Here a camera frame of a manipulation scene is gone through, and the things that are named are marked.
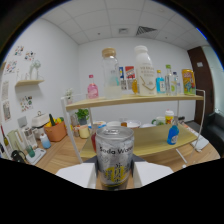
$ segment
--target potted plant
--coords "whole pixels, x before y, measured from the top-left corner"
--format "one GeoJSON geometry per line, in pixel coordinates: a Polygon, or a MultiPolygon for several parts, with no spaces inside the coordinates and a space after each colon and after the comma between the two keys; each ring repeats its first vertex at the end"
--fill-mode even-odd
{"type": "Polygon", "coordinates": [[[73,93],[73,89],[72,88],[68,88],[65,92],[65,96],[67,97],[67,104],[71,104],[72,103],[72,93],[73,93]]]}
{"type": "Polygon", "coordinates": [[[78,121],[80,125],[87,124],[87,120],[89,119],[89,111],[88,109],[78,109],[78,112],[75,112],[78,117],[78,121]]]}

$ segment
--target small plant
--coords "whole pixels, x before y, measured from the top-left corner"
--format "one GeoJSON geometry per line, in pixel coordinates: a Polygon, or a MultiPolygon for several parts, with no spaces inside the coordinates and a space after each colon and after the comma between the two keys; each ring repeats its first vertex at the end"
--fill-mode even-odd
{"type": "Polygon", "coordinates": [[[65,92],[65,96],[68,96],[69,99],[70,97],[72,96],[72,93],[73,93],[73,89],[72,88],[68,88],[65,92]]]}
{"type": "Polygon", "coordinates": [[[88,109],[78,109],[78,112],[75,112],[78,119],[81,120],[83,118],[86,118],[86,120],[89,119],[89,111],[88,109]]]}

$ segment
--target blue bottle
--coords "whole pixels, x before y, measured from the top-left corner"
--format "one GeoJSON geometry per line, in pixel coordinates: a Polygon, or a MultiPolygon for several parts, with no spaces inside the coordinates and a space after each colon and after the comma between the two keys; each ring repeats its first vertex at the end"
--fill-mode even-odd
{"type": "Polygon", "coordinates": [[[165,94],[165,80],[161,75],[161,70],[157,70],[157,78],[156,78],[156,90],[158,94],[165,94]]]}
{"type": "Polygon", "coordinates": [[[178,118],[177,116],[174,116],[172,127],[169,130],[167,143],[170,145],[175,145],[177,143],[178,134],[179,134],[178,118]]]}

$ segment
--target air vent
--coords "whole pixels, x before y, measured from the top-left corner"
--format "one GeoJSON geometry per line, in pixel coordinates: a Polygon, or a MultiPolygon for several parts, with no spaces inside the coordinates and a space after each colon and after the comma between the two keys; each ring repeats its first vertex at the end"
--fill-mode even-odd
{"type": "Polygon", "coordinates": [[[154,28],[139,26],[136,36],[155,39],[158,33],[159,30],[156,30],[154,28]]]}

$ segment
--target pink bottle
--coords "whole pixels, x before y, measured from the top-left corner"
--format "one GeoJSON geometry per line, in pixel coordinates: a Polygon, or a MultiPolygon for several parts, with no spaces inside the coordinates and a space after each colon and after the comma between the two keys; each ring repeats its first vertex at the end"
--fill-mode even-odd
{"type": "Polygon", "coordinates": [[[94,99],[94,98],[99,97],[98,87],[94,83],[93,75],[89,75],[89,80],[90,80],[90,84],[88,86],[88,97],[89,97],[89,99],[94,99]]]}

